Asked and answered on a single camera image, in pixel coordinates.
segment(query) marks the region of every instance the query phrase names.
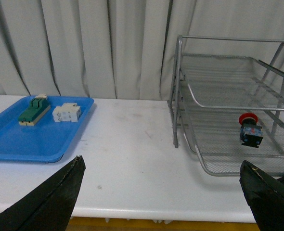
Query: silver wire rack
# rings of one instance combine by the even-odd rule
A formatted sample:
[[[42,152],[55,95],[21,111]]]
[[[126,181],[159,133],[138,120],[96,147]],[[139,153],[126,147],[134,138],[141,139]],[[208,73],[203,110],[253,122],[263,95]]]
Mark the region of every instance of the silver wire rack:
[[[271,65],[244,56],[182,53],[182,39],[279,42]],[[213,176],[237,176],[248,160],[273,176],[284,174],[284,72],[272,67],[284,40],[178,36],[170,99],[174,145],[180,123],[190,150]],[[280,86],[273,85],[280,79]],[[241,114],[262,126],[259,148],[241,145]]]

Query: blue tray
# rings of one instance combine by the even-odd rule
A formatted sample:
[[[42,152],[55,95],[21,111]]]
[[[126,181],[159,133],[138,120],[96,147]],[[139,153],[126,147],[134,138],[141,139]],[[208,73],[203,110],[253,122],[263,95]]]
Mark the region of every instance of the blue tray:
[[[33,98],[24,97],[0,113],[0,160],[59,161],[94,103],[92,98],[48,96],[51,109],[43,118],[35,126],[20,126],[18,116]],[[63,103],[81,107],[78,122],[54,122],[52,111]]]

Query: white curtain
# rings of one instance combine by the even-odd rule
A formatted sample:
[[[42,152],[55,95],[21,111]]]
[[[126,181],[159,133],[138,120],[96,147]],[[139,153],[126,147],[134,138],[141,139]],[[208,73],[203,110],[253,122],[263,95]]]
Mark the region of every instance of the white curtain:
[[[166,100],[178,34],[284,39],[284,1],[0,0],[0,94]],[[185,50],[269,62],[276,47]]]

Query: green electrical component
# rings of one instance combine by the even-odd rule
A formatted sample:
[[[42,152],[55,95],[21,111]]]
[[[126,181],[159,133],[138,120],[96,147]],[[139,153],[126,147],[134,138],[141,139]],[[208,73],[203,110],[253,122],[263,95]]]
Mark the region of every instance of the green electrical component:
[[[35,97],[29,103],[29,107],[18,117],[22,126],[34,126],[51,108],[50,103],[45,98]]]

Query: mesh shelf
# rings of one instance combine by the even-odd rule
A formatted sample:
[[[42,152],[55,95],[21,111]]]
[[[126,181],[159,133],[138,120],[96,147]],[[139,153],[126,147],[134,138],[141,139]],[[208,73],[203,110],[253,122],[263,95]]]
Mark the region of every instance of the mesh shelf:
[[[183,55],[181,70],[201,107],[284,111],[281,88],[272,86],[282,75],[265,78],[268,69],[253,58]]]
[[[272,175],[284,173],[284,122],[274,121],[264,111],[254,111],[263,126],[264,138],[259,148],[241,145],[238,117],[243,110],[201,108],[181,87],[180,116],[186,140],[211,175],[238,175],[244,160],[255,163]]]

